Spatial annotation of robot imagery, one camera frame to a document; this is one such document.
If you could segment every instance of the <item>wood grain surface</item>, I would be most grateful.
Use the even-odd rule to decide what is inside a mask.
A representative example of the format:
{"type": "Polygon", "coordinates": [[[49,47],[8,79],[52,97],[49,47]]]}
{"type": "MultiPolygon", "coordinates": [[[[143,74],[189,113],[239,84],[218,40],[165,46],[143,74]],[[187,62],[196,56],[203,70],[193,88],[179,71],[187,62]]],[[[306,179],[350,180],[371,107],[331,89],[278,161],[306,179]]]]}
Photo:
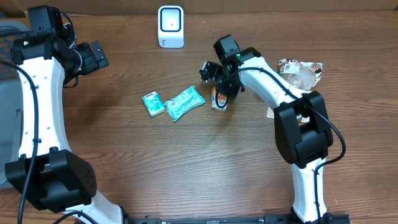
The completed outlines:
{"type": "MultiPolygon", "coordinates": [[[[200,82],[203,62],[218,61],[213,44],[232,34],[274,69],[282,58],[323,63],[316,90],[347,144],[325,169],[328,211],[349,213],[352,223],[397,223],[396,11],[187,15],[182,49],[159,47],[156,16],[72,19],[79,41],[99,40],[110,66],[63,91],[68,140],[93,166],[98,189],[133,217],[289,213],[292,174],[267,105],[246,90],[228,112],[211,110],[211,84],[200,82]],[[150,118],[142,96],[157,91],[165,101],[192,85],[205,105],[176,123],[167,113],[150,118]]],[[[335,136],[328,158],[340,151],[335,136]]],[[[16,222],[20,194],[0,196],[0,223],[16,222]]],[[[24,223],[58,217],[25,206],[24,223]]]]}

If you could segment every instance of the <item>teal packet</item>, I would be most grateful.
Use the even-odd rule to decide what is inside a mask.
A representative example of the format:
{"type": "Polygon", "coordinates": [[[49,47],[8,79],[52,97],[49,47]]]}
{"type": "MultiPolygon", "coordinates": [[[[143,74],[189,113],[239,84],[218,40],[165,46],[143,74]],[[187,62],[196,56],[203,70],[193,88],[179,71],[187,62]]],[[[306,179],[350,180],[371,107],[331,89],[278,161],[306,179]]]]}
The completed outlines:
{"type": "Polygon", "coordinates": [[[142,100],[144,101],[151,118],[164,112],[162,100],[160,100],[160,96],[157,92],[152,92],[143,96],[142,100]]]}
{"type": "Polygon", "coordinates": [[[203,105],[204,103],[205,99],[201,97],[194,86],[191,86],[178,94],[178,96],[166,101],[164,106],[167,107],[167,112],[176,122],[186,112],[190,111],[192,108],[203,105]]]}

